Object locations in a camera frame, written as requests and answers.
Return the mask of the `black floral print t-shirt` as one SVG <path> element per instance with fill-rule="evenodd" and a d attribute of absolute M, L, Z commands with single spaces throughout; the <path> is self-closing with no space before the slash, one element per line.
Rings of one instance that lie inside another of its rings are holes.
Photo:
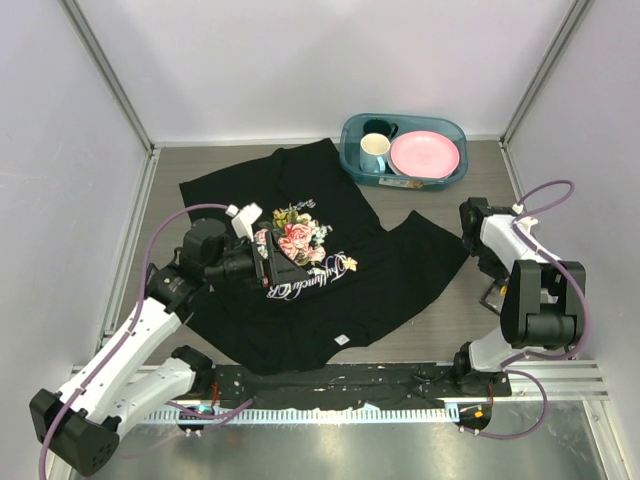
<path fill-rule="evenodd" d="M 189 327 L 232 360 L 266 375 L 323 367 L 421 313 L 467 259 L 454 234 L 416 212 L 382 227 L 327 139 L 240 163 L 180 187 L 192 219 L 255 202 L 254 234 L 271 231 L 309 279 L 292 285 L 215 287 Z M 338 345 L 345 334 L 350 341 Z"/>

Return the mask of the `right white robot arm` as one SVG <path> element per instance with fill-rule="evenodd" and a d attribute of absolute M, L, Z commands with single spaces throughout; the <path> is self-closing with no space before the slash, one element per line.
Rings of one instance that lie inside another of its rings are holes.
<path fill-rule="evenodd" d="M 464 344 L 451 380 L 465 395 L 482 395 L 521 359 L 566 359 L 589 331 L 586 270 L 564 261 L 534 237 L 538 219 L 524 207 L 497 207 L 470 197 L 459 207 L 462 243 L 480 270 L 506 287 L 499 326 Z"/>

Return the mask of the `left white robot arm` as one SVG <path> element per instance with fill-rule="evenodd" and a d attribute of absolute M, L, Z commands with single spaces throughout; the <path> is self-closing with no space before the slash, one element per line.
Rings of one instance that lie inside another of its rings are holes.
<path fill-rule="evenodd" d="M 58 390 L 41 389 L 32 397 L 29 411 L 43 455 L 53 453 L 90 477 L 148 414 L 178 396 L 205 397 L 213 385 L 213 362 L 189 346 L 143 378 L 133 376 L 212 287 L 234 282 L 274 287 L 308 279 L 273 233 L 255 235 L 241 220 L 232 226 L 235 238 L 218 220 L 195 221 L 165 267 L 148 267 L 142 299 L 91 361 Z"/>

